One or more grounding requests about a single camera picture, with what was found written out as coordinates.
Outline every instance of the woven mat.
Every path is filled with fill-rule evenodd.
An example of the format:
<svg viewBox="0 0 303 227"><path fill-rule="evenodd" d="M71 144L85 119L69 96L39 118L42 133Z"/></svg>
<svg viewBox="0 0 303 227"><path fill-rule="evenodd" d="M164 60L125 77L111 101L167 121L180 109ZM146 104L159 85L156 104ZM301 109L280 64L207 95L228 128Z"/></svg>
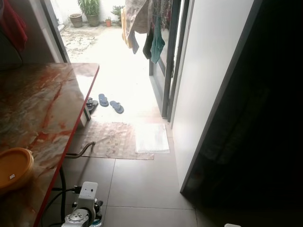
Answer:
<svg viewBox="0 0 303 227"><path fill-rule="evenodd" d="M121 159L153 160L153 154L136 153L135 127L123 122L93 121L81 148L95 141L92 152L85 152L87 157L107 157Z"/></svg>

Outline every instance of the white bath mat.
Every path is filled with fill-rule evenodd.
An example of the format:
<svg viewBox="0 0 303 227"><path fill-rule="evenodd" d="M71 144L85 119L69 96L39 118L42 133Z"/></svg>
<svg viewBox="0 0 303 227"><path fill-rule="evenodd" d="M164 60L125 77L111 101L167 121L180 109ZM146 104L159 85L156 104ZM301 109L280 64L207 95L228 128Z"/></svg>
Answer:
<svg viewBox="0 0 303 227"><path fill-rule="evenodd" d="M165 125L136 125L136 153L168 154L169 143Z"/></svg>

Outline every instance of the marble countertop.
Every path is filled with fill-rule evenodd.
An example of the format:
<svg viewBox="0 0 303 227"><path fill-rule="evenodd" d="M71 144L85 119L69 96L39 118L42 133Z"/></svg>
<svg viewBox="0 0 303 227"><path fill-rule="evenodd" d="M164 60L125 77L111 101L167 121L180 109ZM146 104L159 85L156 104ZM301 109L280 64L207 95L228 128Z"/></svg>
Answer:
<svg viewBox="0 0 303 227"><path fill-rule="evenodd" d="M0 226L38 225L98 70L50 63L0 72L0 153L22 147L34 156L29 184L0 197Z"/></svg>

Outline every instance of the white machine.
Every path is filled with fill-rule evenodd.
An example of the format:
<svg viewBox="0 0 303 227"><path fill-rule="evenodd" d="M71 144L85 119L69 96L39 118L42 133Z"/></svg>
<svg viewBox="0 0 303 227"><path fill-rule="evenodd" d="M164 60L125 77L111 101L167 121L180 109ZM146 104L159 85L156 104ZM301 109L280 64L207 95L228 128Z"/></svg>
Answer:
<svg viewBox="0 0 303 227"><path fill-rule="evenodd" d="M96 199L98 184L84 182L78 202L73 203L73 212L65 217L62 227L100 227L102 225L101 206L103 201Z"/></svg>

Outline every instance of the door mat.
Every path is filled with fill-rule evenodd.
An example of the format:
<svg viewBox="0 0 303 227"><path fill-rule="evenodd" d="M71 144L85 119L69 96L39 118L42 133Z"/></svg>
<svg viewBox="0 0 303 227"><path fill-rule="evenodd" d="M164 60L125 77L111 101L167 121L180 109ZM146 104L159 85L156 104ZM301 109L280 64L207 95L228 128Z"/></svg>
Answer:
<svg viewBox="0 0 303 227"><path fill-rule="evenodd" d="M136 125L136 152L168 154L169 143L164 124Z"/></svg>
<svg viewBox="0 0 303 227"><path fill-rule="evenodd" d="M92 152L85 152L87 157L107 157L121 159L153 160L153 154L136 153L135 128L123 122L93 121L82 143L81 149L95 141Z"/></svg>

